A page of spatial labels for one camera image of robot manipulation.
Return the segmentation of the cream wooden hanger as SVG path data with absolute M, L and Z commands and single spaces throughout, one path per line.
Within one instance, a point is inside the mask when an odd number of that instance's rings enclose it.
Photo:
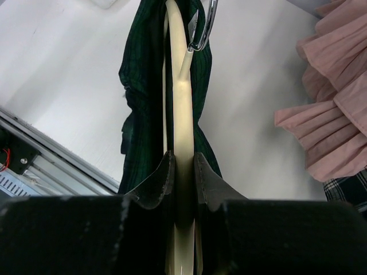
M 217 1 L 210 1 L 200 40 L 194 42 L 198 14 L 189 24 L 186 39 L 184 22 L 175 1 L 166 1 L 165 35 L 170 36 L 170 58 L 173 94 L 173 154 L 175 156 L 174 226 L 166 254 L 166 274 L 193 274 L 195 251 L 194 221 L 194 123 L 190 67 L 194 52 L 204 49 L 209 41 Z

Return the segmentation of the green plaid skirt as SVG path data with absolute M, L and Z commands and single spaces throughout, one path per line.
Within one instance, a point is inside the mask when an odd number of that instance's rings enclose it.
M 163 158 L 163 24 L 166 1 L 140 1 L 127 42 L 119 77 L 132 112 L 122 128 L 121 154 L 125 155 L 118 194 L 128 193 L 159 166 Z M 198 10 L 198 30 L 205 23 L 201 1 L 176 1 L 183 18 L 186 37 L 188 23 Z M 222 177 L 215 154 L 198 126 L 212 68 L 209 43 L 193 55 L 190 68 L 194 119 L 194 150 L 202 152 L 212 170 Z

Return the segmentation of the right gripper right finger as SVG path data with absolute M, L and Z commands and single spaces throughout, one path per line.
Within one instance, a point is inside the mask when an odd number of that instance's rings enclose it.
M 366 220 L 343 202 L 253 200 L 194 157 L 203 274 L 365 274 Z

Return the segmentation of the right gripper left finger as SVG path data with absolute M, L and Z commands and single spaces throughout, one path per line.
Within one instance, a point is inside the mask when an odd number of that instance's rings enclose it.
M 2 274 L 164 274 L 175 157 L 125 195 L 10 198 L 1 205 Z

